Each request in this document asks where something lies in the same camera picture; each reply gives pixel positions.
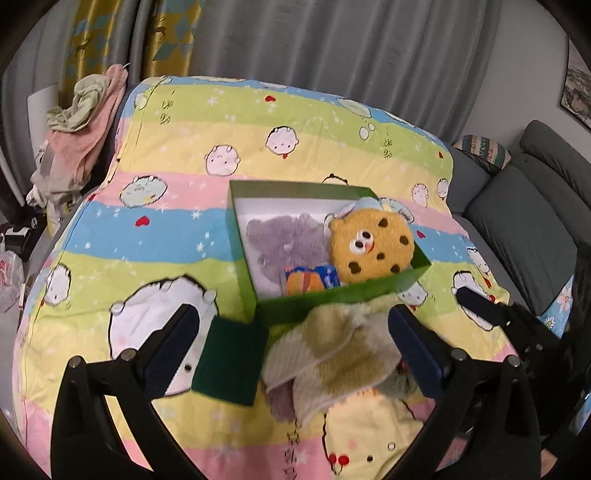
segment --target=cookie plush toy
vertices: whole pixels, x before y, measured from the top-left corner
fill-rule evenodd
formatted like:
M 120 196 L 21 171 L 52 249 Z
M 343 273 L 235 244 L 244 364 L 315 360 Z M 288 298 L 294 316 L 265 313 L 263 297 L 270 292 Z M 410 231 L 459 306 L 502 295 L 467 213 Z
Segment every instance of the cookie plush toy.
M 413 258 L 413 234 L 406 220 L 378 208 L 352 209 L 329 223 L 330 254 L 339 278 L 361 283 L 406 269 Z

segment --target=plush toy eye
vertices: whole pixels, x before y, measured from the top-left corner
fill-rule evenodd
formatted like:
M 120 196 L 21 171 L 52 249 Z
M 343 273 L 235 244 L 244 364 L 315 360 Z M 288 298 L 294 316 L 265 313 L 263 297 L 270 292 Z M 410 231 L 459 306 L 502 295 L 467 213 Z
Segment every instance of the plush toy eye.
M 361 240 L 363 243 L 372 242 L 374 240 L 374 236 L 367 230 L 360 230 L 357 232 L 357 240 Z
M 361 240 L 353 239 L 349 244 L 349 250 L 353 255 L 362 255 L 365 250 L 363 248 L 363 242 Z

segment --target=chocolate chip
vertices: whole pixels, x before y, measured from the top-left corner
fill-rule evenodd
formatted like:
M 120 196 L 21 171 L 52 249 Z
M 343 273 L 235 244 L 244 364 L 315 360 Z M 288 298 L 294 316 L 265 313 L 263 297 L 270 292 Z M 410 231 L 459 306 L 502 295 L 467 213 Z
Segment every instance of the chocolate chip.
M 349 270 L 351 270 L 351 273 L 359 273 L 359 272 L 361 272 L 361 267 L 359 266 L 359 264 L 357 262 L 351 262 L 349 264 Z

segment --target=green cloth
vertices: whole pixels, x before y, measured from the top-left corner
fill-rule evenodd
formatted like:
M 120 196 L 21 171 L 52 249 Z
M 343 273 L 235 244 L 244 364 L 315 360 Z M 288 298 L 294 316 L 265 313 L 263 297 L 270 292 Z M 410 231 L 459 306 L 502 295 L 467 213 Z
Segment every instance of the green cloth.
M 79 80 L 74 86 L 72 106 L 64 110 L 56 106 L 47 112 L 47 125 L 58 132 L 72 133 L 83 129 L 92 119 L 98 104 L 105 96 L 111 79 L 94 73 Z
M 252 407 L 268 335 L 259 321 L 245 324 L 214 317 L 191 389 L 218 400 Z

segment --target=towel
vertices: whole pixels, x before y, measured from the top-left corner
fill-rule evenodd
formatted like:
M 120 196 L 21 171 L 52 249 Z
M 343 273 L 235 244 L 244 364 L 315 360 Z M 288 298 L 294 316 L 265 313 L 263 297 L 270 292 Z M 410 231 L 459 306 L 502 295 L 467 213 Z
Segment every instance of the towel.
M 106 75 L 94 73 L 79 80 L 74 85 L 72 106 L 63 109 L 52 108 L 47 112 L 47 125 L 58 132 L 77 132 L 83 129 L 95 113 L 95 107 L 105 96 L 111 79 Z
M 80 199 L 124 96 L 127 70 L 113 65 L 105 76 L 109 87 L 86 127 L 72 133 L 49 130 L 35 157 L 37 169 L 27 203 L 46 209 L 52 235 Z
M 396 302 L 386 295 L 311 310 L 269 350 L 261 374 L 267 393 L 293 379 L 295 416 L 305 425 L 316 412 L 382 383 L 401 359 L 388 332 L 388 310 Z
M 51 130 L 47 134 L 47 140 L 55 155 L 51 175 L 53 176 L 58 163 L 56 174 L 71 177 L 73 187 L 80 190 L 90 178 L 90 172 L 95 166 L 106 134 L 125 94 L 127 70 L 122 65 L 111 65 L 105 75 L 110 78 L 111 83 L 86 128 L 74 133 Z

